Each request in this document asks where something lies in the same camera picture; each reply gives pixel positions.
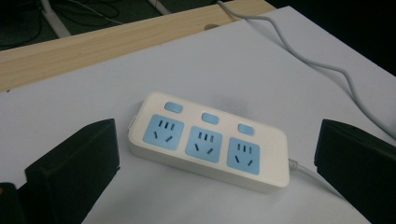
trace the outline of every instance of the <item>black object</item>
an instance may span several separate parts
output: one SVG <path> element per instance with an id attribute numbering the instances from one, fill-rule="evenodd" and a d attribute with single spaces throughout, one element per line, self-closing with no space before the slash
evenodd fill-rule
<path id="1" fill-rule="evenodd" d="M 315 165 L 372 223 L 396 223 L 396 147 L 354 126 L 322 121 Z"/>
<path id="2" fill-rule="evenodd" d="M 0 183 L 0 223 L 26 224 L 15 186 Z"/>
<path id="3" fill-rule="evenodd" d="M 39 0 L 0 0 L 0 19 L 14 17 L 26 9 L 35 7 Z"/>
<path id="4" fill-rule="evenodd" d="M 20 215 L 0 215 L 0 223 L 81 223 L 119 169 L 114 119 L 90 124 L 26 168 L 18 197 L 6 195 Z"/>

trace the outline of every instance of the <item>white table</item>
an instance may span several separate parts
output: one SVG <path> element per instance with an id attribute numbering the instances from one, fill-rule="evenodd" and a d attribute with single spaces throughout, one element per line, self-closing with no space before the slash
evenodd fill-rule
<path id="1" fill-rule="evenodd" d="M 304 56 L 345 68 L 363 102 L 396 127 L 395 77 L 290 7 L 267 15 Z M 151 91 L 276 126 L 290 157 L 312 170 L 323 119 L 396 145 L 354 105 L 339 74 L 289 55 L 268 23 L 238 21 L 1 92 L 0 181 L 20 187 L 29 164 L 83 126 L 114 118 L 121 169 L 84 223 L 367 223 L 301 175 L 265 195 L 135 157 L 128 125 Z"/>

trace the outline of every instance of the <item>electrical outlet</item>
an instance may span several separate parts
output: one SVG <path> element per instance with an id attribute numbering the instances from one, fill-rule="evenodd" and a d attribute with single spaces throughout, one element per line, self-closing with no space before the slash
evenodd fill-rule
<path id="1" fill-rule="evenodd" d="M 237 138 L 230 138 L 227 165 L 258 175 L 260 171 L 260 147 Z"/>
<path id="2" fill-rule="evenodd" d="M 153 115 L 143 141 L 158 147 L 176 150 L 183 127 L 183 122 L 160 115 Z"/>
<path id="3" fill-rule="evenodd" d="M 218 162 L 221 139 L 220 133 L 194 126 L 191 128 L 186 153 L 205 161 Z"/>
<path id="4" fill-rule="evenodd" d="M 134 155 L 268 193 L 289 184 L 286 135 L 277 128 L 151 93 L 131 121 Z"/>

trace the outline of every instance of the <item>power cord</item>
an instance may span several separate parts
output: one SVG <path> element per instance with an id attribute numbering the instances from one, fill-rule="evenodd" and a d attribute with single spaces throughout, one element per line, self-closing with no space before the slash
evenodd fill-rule
<path id="1" fill-rule="evenodd" d="M 350 88 L 351 91 L 351 97 L 352 100 L 355 102 L 355 104 L 358 106 L 358 108 L 361 110 L 361 112 L 363 112 L 363 114 L 370 119 L 377 127 L 379 127 L 380 129 L 382 129 L 385 133 L 387 133 L 390 137 L 392 137 L 393 139 L 396 140 L 396 132 L 394 132 L 393 130 L 391 130 L 387 125 L 385 125 L 381 120 L 379 120 L 375 115 L 373 115 L 369 109 L 364 105 L 364 103 L 362 102 L 361 98 L 358 95 L 358 92 L 356 91 L 355 88 L 355 84 L 352 80 L 352 77 L 350 76 L 350 74 L 342 68 L 336 67 L 336 66 L 332 66 L 332 65 L 328 65 L 326 63 L 318 63 L 315 61 L 312 61 L 310 59 L 305 58 L 303 55 L 301 55 L 300 53 L 298 53 L 297 51 L 295 51 L 291 45 L 289 44 L 289 42 L 286 40 L 286 38 L 283 36 L 282 32 L 280 31 L 279 27 L 277 26 L 276 22 L 271 19 L 270 17 L 266 17 L 266 16 L 247 16 L 247 15 L 241 15 L 241 14 L 237 14 L 235 12 L 233 12 L 229 7 L 227 7 L 224 3 L 222 3 L 221 1 L 218 1 L 218 4 L 228 13 L 230 13 L 231 15 L 241 18 L 241 19 L 245 19 L 245 20 L 259 20 L 259 21 L 269 21 L 275 28 L 277 35 L 279 36 L 280 40 L 282 41 L 283 45 L 285 46 L 285 48 L 297 59 L 301 60 L 303 63 L 307 63 L 309 65 L 313 65 L 315 67 L 320 67 L 320 68 L 325 68 L 325 69 L 329 69 L 329 70 L 333 70 L 335 72 L 339 72 L 341 73 L 345 79 L 346 82 Z"/>
<path id="2" fill-rule="evenodd" d="M 123 22 L 120 22 L 120 21 L 114 21 L 114 20 L 110 19 L 109 17 L 107 17 L 106 15 L 104 15 L 103 13 L 100 13 L 100 12 L 94 10 L 91 7 L 87 7 L 85 4 L 82 4 L 82 3 L 78 2 L 78 1 L 75 1 L 75 0 L 67 0 L 67 1 L 71 2 L 71 3 L 74 3 L 74 4 L 77 4 L 77 5 L 81 6 L 81 7 L 84 7 L 86 9 L 88 9 L 89 11 L 93 12 L 94 14 L 104 18 L 107 21 L 111 21 L 111 22 L 114 22 L 116 24 L 124 24 Z"/>
<path id="3" fill-rule="evenodd" d="M 329 182 L 326 181 L 326 179 L 324 179 L 320 174 L 315 173 L 311 170 L 309 170 L 308 168 L 300 165 L 297 161 L 294 161 L 292 159 L 289 159 L 289 169 L 291 171 L 297 171 L 301 174 L 307 175 L 309 177 L 311 177 L 312 179 L 318 181 L 323 187 L 325 187 L 326 189 L 328 189 L 329 191 L 331 191 L 332 193 L 334 193 L 335 195 L 337 195 L 338 197 L 345 199 L 335 188 L 332 187 L 331 184 L 329 184 Z"/>
<path id="4" fill-rule="evenodd" d="M 78 13 L 73 10 L 69 10 L 66 8 L 60 8 L 60 7 L 56 7 L 56 6 L 54 6 L 53 9 L 56 11 L 57 14 L 62 15 L 65 19 L 72 21 L 78 25 L 89 26 L 89 27 L 104 27 L 111 23 L 111 21 L 105 21 L 104 23 L 98 23 L 98 24 L 81 22 L 81 21 L 73 19 L 68 14 L 73 14 L 74 16 L 94 17 L 94 18 L 98 18 L 98 16 L 92 15 L 92 14 L 87 14 L 87 13 Z"/>

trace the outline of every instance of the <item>dark floor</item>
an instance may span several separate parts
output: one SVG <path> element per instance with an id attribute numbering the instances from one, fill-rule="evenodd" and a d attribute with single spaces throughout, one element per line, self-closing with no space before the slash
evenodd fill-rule
<path id="1" fill-rule="evenodd" d="M 396 76 L 396 13 L 390 0 L 266 0 L 291 6 Z"/>
<path id="2" fill-rule="evenodd" d="M 57 38 L 38 12 L 37 1 L 0 0 L 0 50 Z M 50 1 L 72 35 L 117 25 L 67 0 Z M 160 16 L 147 0 L 76 1 L 100 11 L 111 20 L 124 23 Z M 171 12 L 215 3 L 214 0 L 160 1 Z M 396 76 L 396 20 L 390 0 L 378 0 L 370 4 L 357 0 L 266 0 L 266 2 L 274 7 L 294 7 L 308 19 Z"/>
<path id="3" fill-rule="evenodd" d="M 117 25 L 67 0 L 49 0 L 68 31 L 78 35 Z M 161 14 L 147 0 L 76 0 L 110 18 L 128 23 Z M 179 12 L 215 4 L 213 0 L 159 0 L 169 11 Z M 0 50 L 56 39 L 39 12 L 38 0 L 0 0 Z"/>

